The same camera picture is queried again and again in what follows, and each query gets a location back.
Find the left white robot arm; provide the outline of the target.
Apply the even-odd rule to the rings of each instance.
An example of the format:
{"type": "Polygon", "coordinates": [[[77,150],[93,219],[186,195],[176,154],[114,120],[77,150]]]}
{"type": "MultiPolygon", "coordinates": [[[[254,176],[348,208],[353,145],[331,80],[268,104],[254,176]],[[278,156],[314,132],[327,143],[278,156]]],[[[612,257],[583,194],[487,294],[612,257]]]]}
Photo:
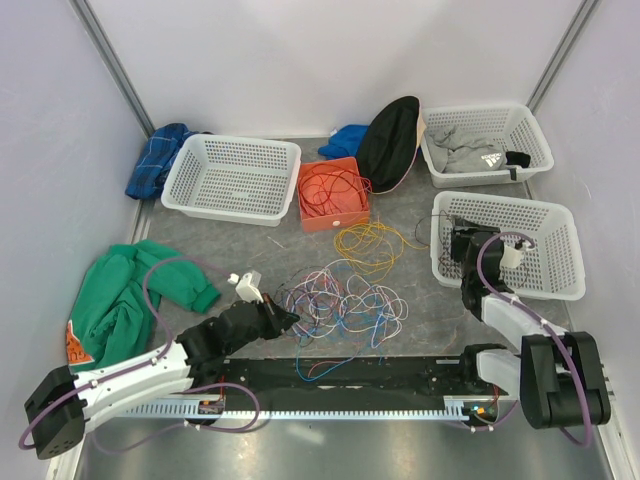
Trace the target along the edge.
{"type": "Polygon", "coordinates": [[[19,448],[40,460],[59,456],[115,416],[173,393],[216,388],[225,359],[258,340],[276,339],[300,320],[268,295],[237,301],[161,348],[110,367],[51,370],[25,401],[29,421],[19,448]]]}

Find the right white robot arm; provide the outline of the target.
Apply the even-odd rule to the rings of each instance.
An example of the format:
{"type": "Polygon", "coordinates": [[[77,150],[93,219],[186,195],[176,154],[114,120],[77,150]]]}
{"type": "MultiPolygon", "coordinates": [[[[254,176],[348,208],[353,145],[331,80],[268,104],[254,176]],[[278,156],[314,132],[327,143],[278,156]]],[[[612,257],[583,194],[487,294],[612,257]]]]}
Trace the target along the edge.
{"type": "Polygon", "coordinates": [[[520,265],[534,250],[521,233],[506,243],[506,233],[456,217],[452,221],[450,256],[461,267],[461,299],[479,321],[497,330],[516,352],[504,347],[466,348],[472,360],[458,368],[467,392],[496,385],[519,401],[529,425],[562,432],[582,425],[590,435],[609,422],[609,394],[595,338],[563,329],[525,305],[509,288],[505,268],[520,265]]]}

